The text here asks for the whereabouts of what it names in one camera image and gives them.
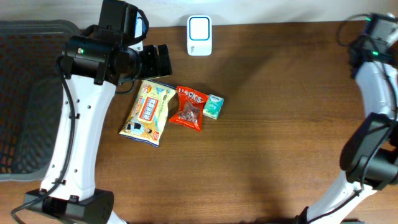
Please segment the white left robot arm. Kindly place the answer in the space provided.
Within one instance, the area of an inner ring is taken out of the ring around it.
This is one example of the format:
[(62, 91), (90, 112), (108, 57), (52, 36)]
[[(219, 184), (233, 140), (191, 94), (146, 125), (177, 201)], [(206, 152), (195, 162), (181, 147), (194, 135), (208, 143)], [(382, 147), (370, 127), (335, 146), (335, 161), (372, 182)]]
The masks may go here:
[(121, 223), (114, 194), (95, 186), (104, 119), (118, 85), (172, 74), (166, 45), (143, 45), (149, 21), (124, 1), (104, 1), (99, 22), (65, 44), (56, 69), (63, 105), (49, 168), (23, 208), (62, 223)]

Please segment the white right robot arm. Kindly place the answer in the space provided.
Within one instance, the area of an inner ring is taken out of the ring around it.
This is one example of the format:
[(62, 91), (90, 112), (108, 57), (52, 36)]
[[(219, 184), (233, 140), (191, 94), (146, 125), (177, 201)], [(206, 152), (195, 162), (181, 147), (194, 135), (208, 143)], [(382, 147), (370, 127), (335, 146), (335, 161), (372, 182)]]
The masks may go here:
[(363, 98), (365, 120), (345, 144), (340, 173), (323, 197), (305, 207), (294, 223), (346, 223), (364, 199), (397, 184), (397, 17), (364, 13), (365, 28), (345, 46), (351, 77)]

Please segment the teal tissue pack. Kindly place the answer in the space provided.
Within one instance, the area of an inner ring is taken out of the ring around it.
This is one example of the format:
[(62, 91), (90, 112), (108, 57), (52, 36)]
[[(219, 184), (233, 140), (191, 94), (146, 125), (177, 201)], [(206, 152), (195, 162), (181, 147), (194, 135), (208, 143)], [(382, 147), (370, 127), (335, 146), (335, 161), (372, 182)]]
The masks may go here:
[(212, 119), (218, 119), (223, 102), (224, 102), (223, 98), (215, 95), (209, 95), (208, 100), (203, 109), (203, 115)]

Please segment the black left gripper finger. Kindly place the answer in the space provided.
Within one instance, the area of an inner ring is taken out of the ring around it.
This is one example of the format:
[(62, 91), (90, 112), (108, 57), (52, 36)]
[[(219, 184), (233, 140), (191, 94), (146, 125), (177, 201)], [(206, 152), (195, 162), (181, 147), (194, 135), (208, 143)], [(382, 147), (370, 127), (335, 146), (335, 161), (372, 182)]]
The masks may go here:
[(159, 56), (155, 45), (146, 46), (147, 56), (147, 78), (154, 78), (159, 76)]
[(159, 62), (160, 62), (159, 75), (161, 77), (169, 76), (172, 74), (172, 64), (170, 61), (169, 48), (165, 44), (159, 45), (158, 51), (159, 51)]

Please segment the red snack bag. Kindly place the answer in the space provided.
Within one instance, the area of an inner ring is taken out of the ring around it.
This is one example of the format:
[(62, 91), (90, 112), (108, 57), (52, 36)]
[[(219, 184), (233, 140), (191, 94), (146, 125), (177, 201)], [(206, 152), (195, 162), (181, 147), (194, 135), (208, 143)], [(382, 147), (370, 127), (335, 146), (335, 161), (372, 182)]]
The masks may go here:
[(198, 132), (202, 129), (203, 109), (209, 96), (185, 86), (177, 86), (178, 111), (169, 119)]

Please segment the yellow wet wipes pack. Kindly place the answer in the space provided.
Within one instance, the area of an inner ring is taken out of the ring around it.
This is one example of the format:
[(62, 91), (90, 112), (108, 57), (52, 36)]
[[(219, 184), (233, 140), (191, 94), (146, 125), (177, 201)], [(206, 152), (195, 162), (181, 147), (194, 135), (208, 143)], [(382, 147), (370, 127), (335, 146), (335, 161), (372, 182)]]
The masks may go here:
[(144, 80), (127, 120), (119, 134), (158, 147), (169, 113), (169, 101), (176, 88)]

